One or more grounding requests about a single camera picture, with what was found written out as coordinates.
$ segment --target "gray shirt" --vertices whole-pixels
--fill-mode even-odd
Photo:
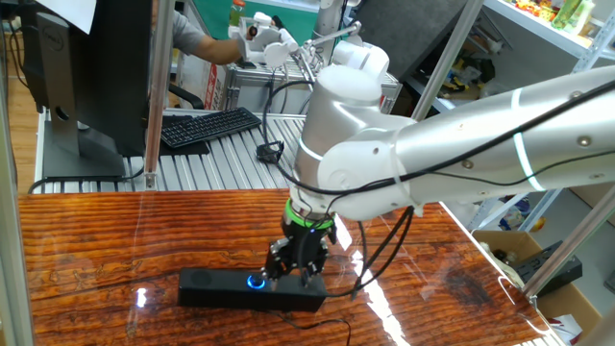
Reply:
[[[192,54],[205,34],[188,22],[188,18],[175,11],[173,17],[173,47]]]

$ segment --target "monitor stand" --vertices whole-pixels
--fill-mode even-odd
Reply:
[[[114,141],[94,129],[78,129],[68,23],[47,13],[39,13],[37,23],[51,114],[44,127],[43,178],[124,176]]]

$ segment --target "green ring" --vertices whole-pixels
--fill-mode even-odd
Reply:
[[[286,201],[286,214],[290,216],[290,219],[294,223],[298,224],[299,226],[303,226],[303,227],[311,228],[316,222],[320,222],[320,221],[316,221],[316,222],[308,221],[308,222],[306,222],[306,220],[304,220],[299,215],[297,215],[297,213],[295,213],[295,210],[293,210],[290,207],[290,200]],[[329,221],[325,222],[324,224],[322,224],[320,227],[318,227],[317,230],[328,229],[329,227],[332,227],[333,224],[334,224],[333,220],[329,220]]]

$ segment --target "person's arm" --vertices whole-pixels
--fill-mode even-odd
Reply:
[[[235,39],[215,40],[209,36],[203,36],[192,54],[215,64],[236,62],[241,58]]]
[[[173,45],[186,54],[215,64],[236,62],[241,58],[236,40],[215,40],[191,25],[178,12],[175,12],[173,20]]]

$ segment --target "computer monitor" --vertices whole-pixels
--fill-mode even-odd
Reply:
[[[17,14],[29,89],[51,114],[43,177],[124,176],[120,154],[145,146],[152,0],[98,1],[89,35],[38,3]]]

